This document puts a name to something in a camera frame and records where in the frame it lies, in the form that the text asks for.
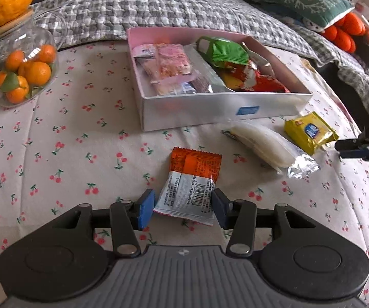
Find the yellow foil biscuit packet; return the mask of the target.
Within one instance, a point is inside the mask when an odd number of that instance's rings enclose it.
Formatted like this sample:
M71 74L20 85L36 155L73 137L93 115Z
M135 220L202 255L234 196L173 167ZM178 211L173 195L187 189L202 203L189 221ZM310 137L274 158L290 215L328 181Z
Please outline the yellow foil biscuit packet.
M287 120L284 131L297 147L311 156L322 145L338 140L337 133L316 112Z

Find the orange white wafer packet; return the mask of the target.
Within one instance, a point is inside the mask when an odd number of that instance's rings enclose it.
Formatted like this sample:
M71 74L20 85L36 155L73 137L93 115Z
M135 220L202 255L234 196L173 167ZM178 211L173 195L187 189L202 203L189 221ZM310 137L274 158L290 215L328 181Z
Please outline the orange white wafer packet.
M154 211L212 226L211 193L219 178L221 160L220 154L173 148L168 179Z

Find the clear white cracker packet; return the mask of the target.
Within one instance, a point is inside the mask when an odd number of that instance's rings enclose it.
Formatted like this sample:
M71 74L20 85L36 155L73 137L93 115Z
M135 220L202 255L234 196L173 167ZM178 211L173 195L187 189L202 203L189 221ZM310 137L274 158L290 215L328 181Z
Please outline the clear white cracker packet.
M266 126L241 122L221 132L241 142L279 175L287 178L301 179L320 169L311 155Z

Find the red candy packet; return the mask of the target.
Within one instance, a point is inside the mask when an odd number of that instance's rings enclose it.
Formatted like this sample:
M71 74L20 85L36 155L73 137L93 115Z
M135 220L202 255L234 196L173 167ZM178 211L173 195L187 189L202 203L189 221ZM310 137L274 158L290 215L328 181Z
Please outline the red candy packet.
M290 93L279 80L262 74L256 75L256 83L254 85L244 85L242 89L249 92Z
M258 68L252 60L249 60L246 65L233 64L226 71L243 80L244 85L254 85L256 83Z

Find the gold foil snack bar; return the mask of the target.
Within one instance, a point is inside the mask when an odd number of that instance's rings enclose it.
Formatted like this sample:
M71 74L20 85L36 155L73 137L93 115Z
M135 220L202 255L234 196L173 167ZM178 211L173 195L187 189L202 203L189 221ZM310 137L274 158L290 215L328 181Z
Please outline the gold foil snack bar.
M240 91L241 87L244 85L243 80L236 78L225 70L218 71L218 74L225 83L226 87L230 90Z

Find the grey white long snack bar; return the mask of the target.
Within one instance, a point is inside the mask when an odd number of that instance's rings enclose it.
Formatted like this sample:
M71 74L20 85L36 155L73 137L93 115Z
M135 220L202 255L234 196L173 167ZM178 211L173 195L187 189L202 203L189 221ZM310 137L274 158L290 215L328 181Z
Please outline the grey white long snack bar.
M193 81L190 81L196 92L233 92L233 90L226 87L213 67L196 51L194 45L185 45L184 52L191 63L193 71L197 74L197 77Z

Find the clear rice cracker packet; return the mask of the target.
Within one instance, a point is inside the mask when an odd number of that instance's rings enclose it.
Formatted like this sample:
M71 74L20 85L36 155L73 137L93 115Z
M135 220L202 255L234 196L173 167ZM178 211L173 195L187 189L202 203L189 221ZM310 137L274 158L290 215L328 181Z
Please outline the clear rice cracker packet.
M163 83L153 81L150 83L157 96L191 95L196 94L196 89L189 82Z

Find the pink crispy rice packet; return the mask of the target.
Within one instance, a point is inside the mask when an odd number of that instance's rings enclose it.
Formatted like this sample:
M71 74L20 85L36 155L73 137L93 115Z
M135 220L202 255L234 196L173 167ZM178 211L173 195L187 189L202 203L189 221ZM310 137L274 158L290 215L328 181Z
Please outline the pink crispy rice packet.
M179 85L200 76L182 45L144 44L134 47L132 53L152 85Z

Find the green snack packet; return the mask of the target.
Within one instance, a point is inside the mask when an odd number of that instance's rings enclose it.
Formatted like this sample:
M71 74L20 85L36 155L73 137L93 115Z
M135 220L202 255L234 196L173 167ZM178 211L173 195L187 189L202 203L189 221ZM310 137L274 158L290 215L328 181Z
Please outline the green snack packet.
M216 68L247 65L249 54L237 42L222 37L202 36L196 41L196 51Z

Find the cherry print tablecloth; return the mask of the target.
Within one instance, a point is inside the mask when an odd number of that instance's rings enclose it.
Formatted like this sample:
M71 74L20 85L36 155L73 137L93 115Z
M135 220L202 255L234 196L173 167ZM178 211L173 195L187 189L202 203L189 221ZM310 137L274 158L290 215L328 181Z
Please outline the cherry print tablecloth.
M105 209L160 191L172 149L183 147L221 155L217 186L229 198L267 209L288 203L369 257L369 163L341 159L328 144L314 155L317 172L290 179L227 137L227 124L144 133L124 42L67 49L59 60L51 88L0 107L0 254L79 203ZM361 297L369 301L369 280Z

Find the orange plush toy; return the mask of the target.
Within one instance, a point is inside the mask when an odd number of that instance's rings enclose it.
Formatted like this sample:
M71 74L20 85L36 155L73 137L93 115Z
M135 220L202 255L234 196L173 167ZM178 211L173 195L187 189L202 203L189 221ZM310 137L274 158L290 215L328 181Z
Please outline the orange plush toy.
M354 37L362 36L365 32L366 28L362 19L357 14L350 12L323 30L322 36L344 52L353 54L356 51Z

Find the pink silver cardboard box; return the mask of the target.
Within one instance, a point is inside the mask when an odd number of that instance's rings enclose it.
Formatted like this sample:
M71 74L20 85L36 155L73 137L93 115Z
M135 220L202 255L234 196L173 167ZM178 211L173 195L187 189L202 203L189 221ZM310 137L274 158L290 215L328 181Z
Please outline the pink silver cardboard box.
M296 116L312 97L311 92L268 47L250 36L223 31L225 39L244 42L249 49L268 60L277 80L287 87L286 93L235 92L225 87L222 78L196 52L195 42L202 35L215 31L201 28L140 27L127 31L129 57L134 81L134 93L143 131L157 131L201 124L225 123L237 120L277 116ZM177 79L157 92L134 50L167 40L182 45L190 57L193 80Z

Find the green embroidered pillow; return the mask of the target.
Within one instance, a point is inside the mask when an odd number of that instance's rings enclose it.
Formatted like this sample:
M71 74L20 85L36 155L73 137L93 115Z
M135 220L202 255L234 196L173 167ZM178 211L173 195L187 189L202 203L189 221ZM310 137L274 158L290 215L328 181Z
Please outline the green embroidered pillow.
M313 28L324 30L341 20L354 9L348 0L253 0L277 4L294 11L303 22L311 22Z

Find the glass jar with small oranges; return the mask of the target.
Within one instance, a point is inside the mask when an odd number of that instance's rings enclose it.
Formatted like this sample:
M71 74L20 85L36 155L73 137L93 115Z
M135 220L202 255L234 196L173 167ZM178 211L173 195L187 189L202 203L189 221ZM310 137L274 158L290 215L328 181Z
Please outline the glass jar with small oranges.
M58 39L36 20L52 17L65 26ZM59 68L58 49L67 36L64 16L56 11L34 15L32 9L0 26L0 106L17 107L49 87Z

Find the grey checkered blanket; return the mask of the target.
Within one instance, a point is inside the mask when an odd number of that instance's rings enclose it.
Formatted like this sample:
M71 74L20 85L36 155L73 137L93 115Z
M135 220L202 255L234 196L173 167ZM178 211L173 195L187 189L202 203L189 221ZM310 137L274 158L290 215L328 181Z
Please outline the grey checkered blanket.
M369 116L369 72L359 58L335 47L304 26L290 24L242 0L45 0L35 12L58 11L67 21L65 46L125 40L130 28L173 26L230 31L253 36L263 45L338 68L338 78L354 89Z

